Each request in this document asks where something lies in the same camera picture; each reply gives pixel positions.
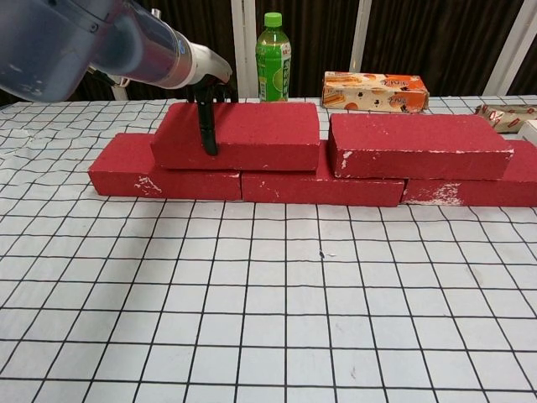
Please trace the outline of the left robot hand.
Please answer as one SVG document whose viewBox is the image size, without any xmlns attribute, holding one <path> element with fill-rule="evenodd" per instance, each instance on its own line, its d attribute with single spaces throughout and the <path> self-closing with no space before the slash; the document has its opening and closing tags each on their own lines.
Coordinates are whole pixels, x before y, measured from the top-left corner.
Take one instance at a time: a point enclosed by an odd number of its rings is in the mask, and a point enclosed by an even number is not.
<svg viewBox="0 0 537 403">
<path fill-rule="evenodd" d="M 197 106 L 201 142 L 208 155 L 216 156 L 216 124 L 213 112 L 213 101 L 219 103 L 238 102 L 238 91 L 232 82 L 232 68 L 219 54 L 208 47 L 191 43 L 194 57 L 194 75 L 188 87 L 188 100 Z"/>
</svg>

